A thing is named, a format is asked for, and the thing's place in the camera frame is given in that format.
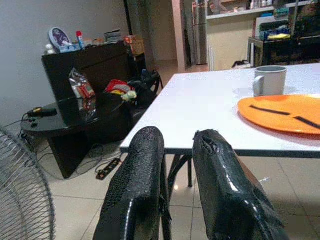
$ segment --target plastic bag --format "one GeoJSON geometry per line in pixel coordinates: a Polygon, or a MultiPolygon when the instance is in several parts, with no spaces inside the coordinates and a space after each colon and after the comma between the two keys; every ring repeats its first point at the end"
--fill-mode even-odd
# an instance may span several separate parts
{"type": "Polygon", "coordinates": [[[69,74],[69,82],[77,99],[89,99],[95,96],[87,77],[73,68],[69,74]]]}

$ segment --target stainless steel refrigerator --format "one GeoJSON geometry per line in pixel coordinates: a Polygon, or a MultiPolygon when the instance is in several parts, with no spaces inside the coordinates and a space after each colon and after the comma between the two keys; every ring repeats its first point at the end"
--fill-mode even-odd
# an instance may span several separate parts
{"type": "Polygon", "coordinates": [[[207,64],[207,4],[206,0],[192,3],[195,64],[207,64]]]}

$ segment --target orange tray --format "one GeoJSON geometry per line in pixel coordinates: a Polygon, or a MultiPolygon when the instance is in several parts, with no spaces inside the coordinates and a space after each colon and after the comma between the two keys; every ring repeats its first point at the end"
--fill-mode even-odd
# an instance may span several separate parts
{"type": "Polygon", "coordinates": [[[320,94],[244,98],[238,110],[250,122],[268,129],[320,135],[320,94]]]}

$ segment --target yellow item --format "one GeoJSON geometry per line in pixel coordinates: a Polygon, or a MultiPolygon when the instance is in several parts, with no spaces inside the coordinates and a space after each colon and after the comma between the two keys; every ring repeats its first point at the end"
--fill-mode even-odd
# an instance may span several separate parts
{"type": "Polygon", "coordinates": [[[290,34],[284,34],[284,33],[280,33],[278,35],[271,35],[268,36],[268,40],[281,40],[281,39],[289,39],[291,38],[290,34]]]}
{"type": "Polygon", "coordinates": [[[113,90],[111,93],[112,93],[112,94],[118,94],[118,95],[123,95],[123,94],[125,94],[124,92],[119,91],[119,90],[113,90]]]}

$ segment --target table edge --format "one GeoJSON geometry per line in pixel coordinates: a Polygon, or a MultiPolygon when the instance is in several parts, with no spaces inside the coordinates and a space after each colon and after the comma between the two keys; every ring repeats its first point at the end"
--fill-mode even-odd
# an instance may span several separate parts
{"type": "MultiPolygon", "coordinates": [[[[122,153],[128,153],[129,147],[120,147],[122,153]]],[[[242,150],[235,149],[240,157],[268,157],[268,158],[294,158],[294,159],[320,159],[320,151],[285,151],[285,150],[242,150]]],[[[166,148],[165,154],[192,155],[193,150],[187,148],[166,148]]]]}

